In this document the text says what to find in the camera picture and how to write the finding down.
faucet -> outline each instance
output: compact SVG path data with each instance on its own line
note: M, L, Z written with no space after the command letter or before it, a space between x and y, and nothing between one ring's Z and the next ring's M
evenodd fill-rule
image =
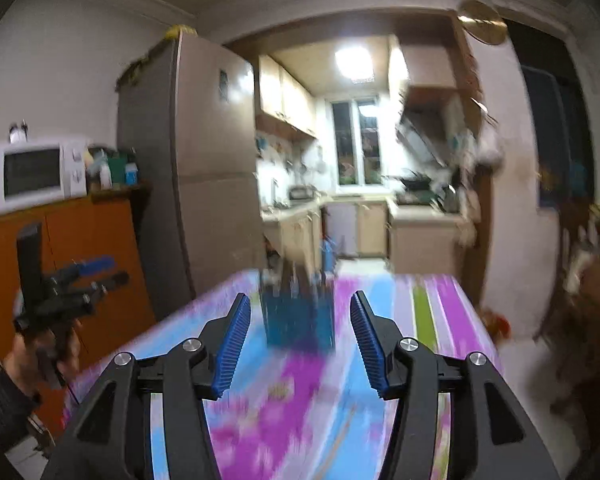
M271 205L276 205L276 189L278 188L278 181L275 178L271 179Z

green stripe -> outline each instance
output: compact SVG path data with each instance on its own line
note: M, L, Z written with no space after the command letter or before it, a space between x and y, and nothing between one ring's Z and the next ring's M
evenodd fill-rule
M416 333L418 341L425 344L433 352L438 351L436 329L433 327L433 316L429 306L429 297L424 286L413 285L413 309L416 315Z
M438 394L438 399L441 399L442 402L442 412L446 412L446 411L450 411L451 410L451 398L450 398L450 394ZM438 478L440 480L444 480L446 479L446 476L448 475L448 470L449 470L449 446L451 444L450 440L451 440L451 426L447 426L446 428L443 428L442 425L440 424L440 419L442 418L442 413L440 413L440 411L438 412L438 429L437 432L441 433L442 431L446 431L447 432L447 436L448 439L445 442L444 447L438 447L436 446L436 452L435 452L435 462L438 464L438 468L435 468L434 466L434 471L438 471Z

kitchen window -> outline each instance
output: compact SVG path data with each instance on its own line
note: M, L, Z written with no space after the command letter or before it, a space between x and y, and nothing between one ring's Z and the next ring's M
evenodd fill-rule
M331 103L340 186L382 186L378 99Z

floor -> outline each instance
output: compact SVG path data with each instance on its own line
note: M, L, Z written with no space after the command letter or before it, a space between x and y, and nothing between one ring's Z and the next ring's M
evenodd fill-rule
M386 274L381 259L340 260L337 275ZM574 435L573 421L567 423L553 415L549 406L567 393L567 386L555 378L556 363L550 348L543 341L507 342L499 349L504 366L504 378L526 410L562 478L565 478L580 455ZM38 480L46 461L32 453L32 439L14 448L8 456L25 480Z
M46 458L34 450L36 444L35 439L30 436L6 453L24 480L38 480L46 467Z
M553 415L549 406L568 393L566 384L555 377L556 363L550 348L532 339L512 341L499 349L504 366L504 378L527 412L544 441L561 478L565 478L580 456L580 447L573 428L582 424L578 413L567 422Z

colorful tablecloth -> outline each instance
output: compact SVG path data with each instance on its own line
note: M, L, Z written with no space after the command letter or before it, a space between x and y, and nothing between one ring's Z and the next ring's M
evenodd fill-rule
M474 309L450 276L346 276L334 284L336 348L314 356L267 348L254 271L236 274L173 314L123 350L136 358L167 353L224 316L235 295L250 295L251 327L231 389L205 402L223 480L372 480L380 471L397 401L369 386L349 321L349 301L363 290L374 312L391 317L405 336L434 352L464 358L480 350L500 368L496 350ZM82 398L109 363L85 371L74 389ZM68 398L65 417L70 416ZM162 396L152 395L152 458L157 480L169 478ZM450 399L439 395L432 479L446 478Z

